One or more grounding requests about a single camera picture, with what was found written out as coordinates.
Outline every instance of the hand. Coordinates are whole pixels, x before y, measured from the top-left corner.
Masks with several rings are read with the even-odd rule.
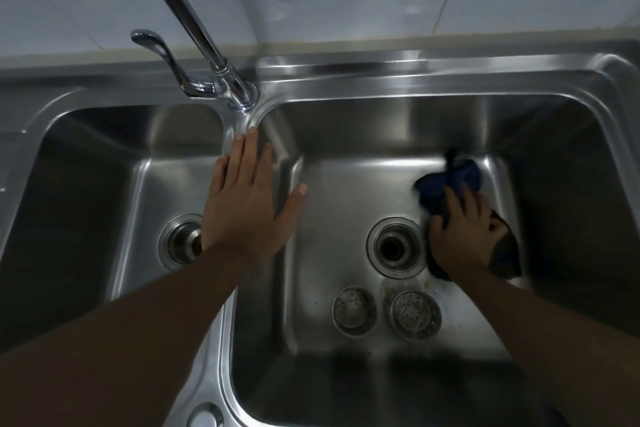
[[[442,216],[432,216],[429,244],[438,264],[451,275],[468,267],[487,268],[493,247],[508,232],[500,220],[491,217],[491,208],[481,192],[474,193],[463,184],[464,209],[450,187],[445,186],[449,223],[442,228]]]
[[[256,165],[257,153],[258,130],[252,127],[246,137],[236,135],[230,156],[216,161],[202,216],[203,250],[229,246],[262,262],[275,255],[296,228],[307,185],[296,186],[276,216],[271,194],[273,147],[266,145]]]

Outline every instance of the faucet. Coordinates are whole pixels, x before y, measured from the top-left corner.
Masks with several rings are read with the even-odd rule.
[[[236,68],[224,57],[215,42],[204,28],[198,15],[187,0],[164,0],[182,27],[195,42],[209,63],[212,71],[211,82],[191,79],[173,57],[169,47],[159,34],[148,29],[131,31],[131,40],[140,46],[155,52],[169,65],[182,91],[189,98],[213,99],[226,98],[230,107],[238,112],[249,111],[258,101],[257,88],[244,81]]]

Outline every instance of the sink basin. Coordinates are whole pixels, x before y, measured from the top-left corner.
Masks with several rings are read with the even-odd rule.
[[[479,164],[483,191],[518,239],[524,274],[514,284],[640,334],[631,314],[638,299],[622,286],[640,277],[640,243],[607,141],[581,103],[545,95],[292,102],[269,111],[260,131],[275,147],[279,203],[298,182],[310,190],[289,244],[237,291],[231,382],[251,417],[323,426],[556,424],[457,286],[424,263],[400,278],[372,263],[371,232],[389,218],[422,230],[424,251],[427,215],[412,184],[442,170],[451,147]],[[353,314],[337,324],[335,300],[348,286],[369,295],[356,296]],[[437,303],[439,331],[420,340],[398,333],[391,303],[403,291]],[[373,326],[345,334],[345,321],[364,324],[362,302],[375,309]]]
[[[0,264],[0,350],[168,272],[158,238],[199,214],[222,123],[203,105],[89,108],[45,134]]]

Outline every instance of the person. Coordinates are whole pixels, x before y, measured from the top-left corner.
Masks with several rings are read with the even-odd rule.
[[[273,148],[258,160],[258,131],[232,143],[213,169],[202,254],[0,357],[0,425],[161,426],[222,304],[282,248],[308,191],[282,212],[271,194]],[[446,189],[451,218],[434,216],[438,263],[476,303],[542,395],[573,426],[640,425],[640,341],[562,309],[488,272],[506,233],[480,193]]]

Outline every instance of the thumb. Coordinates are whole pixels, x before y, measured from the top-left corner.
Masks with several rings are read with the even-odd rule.
[[[429,242],[437,241],[442,236],[442,216],[439,214],[431,216],[429,220]]]
[[[493,237],[493,242],[498,243],[502,238],[506,237],[509,233],[509,227],[502,220],[498,220],[496,218],[492,218],[489,222],[490,226],[493,227],[491,231],[491,236]]]
[[[296,226],[298,226],[307,191],[308,187],[306,184],[296,186],[287,198],[287,202],[284,203],[282,212],[276,218],[275,245],[278,247],[278,250],[284,246],[296,229]]]

